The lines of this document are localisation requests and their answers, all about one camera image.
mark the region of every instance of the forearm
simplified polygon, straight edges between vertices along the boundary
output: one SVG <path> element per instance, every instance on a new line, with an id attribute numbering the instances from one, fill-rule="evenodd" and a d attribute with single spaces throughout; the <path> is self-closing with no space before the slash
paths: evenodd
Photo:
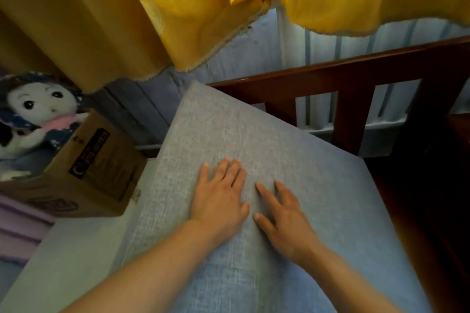
<path id="1" fill-rule="evenodd" d="M 168 310 L 194 270 L 216 246 L 188 221 L 158 246 L 107 278 L 63 313 L 150 313 Z"/>
<path id="2" fill-rule="evenodd" d="M 400 313 L 337 253 L 322 246 L 301 264 L 325 292 L 338 313 Z"/>

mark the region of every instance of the yellow curtain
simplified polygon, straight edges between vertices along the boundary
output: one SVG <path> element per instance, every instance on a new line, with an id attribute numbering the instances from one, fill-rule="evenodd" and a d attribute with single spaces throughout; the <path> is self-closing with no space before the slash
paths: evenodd
<path id="1" fill-rule="evenodd" d="M 290 20 L 364 35 L 394 20 L 470 24 L 470 0 L 281 0 Z M 0 64 L 66 74 L 90 92 L 173 63 L 190 71 L 267 12 L 271 0 L 0 0 Z"/>

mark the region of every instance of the brown box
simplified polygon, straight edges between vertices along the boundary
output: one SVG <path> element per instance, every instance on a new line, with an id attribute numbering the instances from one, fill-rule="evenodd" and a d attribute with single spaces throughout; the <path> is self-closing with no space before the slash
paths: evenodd
<path id="1" fill-rule="evenodd" d="M 0 192 L 61 218 L 121 215 L 147 159 L 92 110 L 43 174 L 0 182 Z"/>

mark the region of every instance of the doll face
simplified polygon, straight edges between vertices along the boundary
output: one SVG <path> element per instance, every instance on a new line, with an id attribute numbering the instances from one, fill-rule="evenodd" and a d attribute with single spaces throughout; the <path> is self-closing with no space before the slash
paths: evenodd
<path id="1" fill-rule="evenodd" d="M 54 83 L 35 82 L 19 86 L 8 93 L 7 101 L 16 114 L 37 126 L 77 112 L 74 95 Z"/>

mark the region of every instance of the wooden bed side rail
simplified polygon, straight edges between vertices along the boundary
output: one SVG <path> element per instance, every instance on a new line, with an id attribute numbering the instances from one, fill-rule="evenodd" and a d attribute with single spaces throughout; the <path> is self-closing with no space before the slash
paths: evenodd
<path id="1" fill-rule="evenodd" d="M 469 74 L 470 36 L 464 36 L 210 86 L 250 104 L 265 102 L 268 113 L 292 125 L 296 97 L 338 91 L 332 143 L 357 154 L 375 86 L 422 79 L 394 148 L 418 153 L 435 132 L 429 126 L 443 121 Z"/>

